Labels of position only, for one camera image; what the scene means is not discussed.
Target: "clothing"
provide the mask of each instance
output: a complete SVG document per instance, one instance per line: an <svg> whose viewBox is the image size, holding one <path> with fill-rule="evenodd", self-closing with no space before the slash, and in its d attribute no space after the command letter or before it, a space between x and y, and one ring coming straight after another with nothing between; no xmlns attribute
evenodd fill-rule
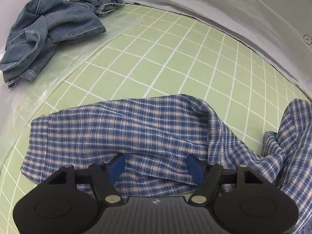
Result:
<svg viewBox="0 0 312 234"><path fill-rule="evenodd" d="M188 95L123 99L66 109L32 121L22 173L36 183L66 164L87 168L125 154L116 189L123 196L169 196L193 191L186 158L227 169L249 165L299 208L295 233L312 219L312 104L293 100L278 133L266 132L253 153L203 100ZM233 185L223 185L227 192ZM90 192L86 185L79 189Z"/></svg>
<svg viewBox="0 0 312 234"><path fill-rule="evenodd" d="M105 32L97 15L105 16L122 4L123 0L27 3L11 28L6 53L0 61L8 87L15 87L20 79L33 80L55 53L58 42Z"/></svg>

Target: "blue plaid fabric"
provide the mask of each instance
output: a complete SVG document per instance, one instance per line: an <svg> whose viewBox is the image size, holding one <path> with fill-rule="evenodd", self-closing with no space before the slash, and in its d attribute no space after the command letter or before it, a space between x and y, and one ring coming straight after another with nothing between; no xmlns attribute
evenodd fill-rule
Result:
<svg viewBox="0 0 312 234"><path fill-rule="evenodd" d="M196 188L186 167L188 154L228 169L246 164L296 202L300 216L294 233L312 233L311 125L312 104L293 100L278 133L266 132L259 156L195 97L100 102L33 120L21 171L40 183L63 165L87 168L123 153L126 168L115 184L123 196L169 196ZM224 185L222 192L232 188Z"/></svg>

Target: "clear tape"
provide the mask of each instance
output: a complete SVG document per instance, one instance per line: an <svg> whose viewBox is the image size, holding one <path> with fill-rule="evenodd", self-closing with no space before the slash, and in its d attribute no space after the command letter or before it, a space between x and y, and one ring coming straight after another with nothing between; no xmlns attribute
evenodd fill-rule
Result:
<svg viewBox="0 0 312 234"><path fill-rule="evenodd" d="M60 44L33 82L21 80L9 90L0 80L0 164L36 111L57 86L101 46L142 23L142 18L113 12L101 19L105 33Z"/></svg>

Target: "green cutting mat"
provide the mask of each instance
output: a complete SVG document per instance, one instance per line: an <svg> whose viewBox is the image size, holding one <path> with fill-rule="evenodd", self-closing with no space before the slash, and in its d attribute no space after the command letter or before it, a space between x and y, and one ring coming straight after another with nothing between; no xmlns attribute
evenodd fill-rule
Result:
<svg viewBox="0 0 312 234"><path fill-rule="evenodd" d="M307 100L256 53L213 27L138 5L127 4L118 13L141 15L144 22L80 66L33 119L109 99L184 93L204 99L238 138L259 153L264 132L277 131L287 104L294 98ZM1 167L0 234L18 233L13 207L35 187L20 173L29 124Z"/></svg>

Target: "blue denim jeans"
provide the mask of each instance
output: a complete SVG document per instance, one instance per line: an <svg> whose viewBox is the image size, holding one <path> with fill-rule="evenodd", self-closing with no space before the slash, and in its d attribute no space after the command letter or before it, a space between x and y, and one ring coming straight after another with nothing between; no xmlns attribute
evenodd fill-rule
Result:
<svg viewBox="0 0 312 234"><path fill-rule="evenodd" d="M20 79L33 80L57 49L58 42L90 36L106 29L97 15L123 0L31 0L18 16L0 61L9 88Z"/></svg>

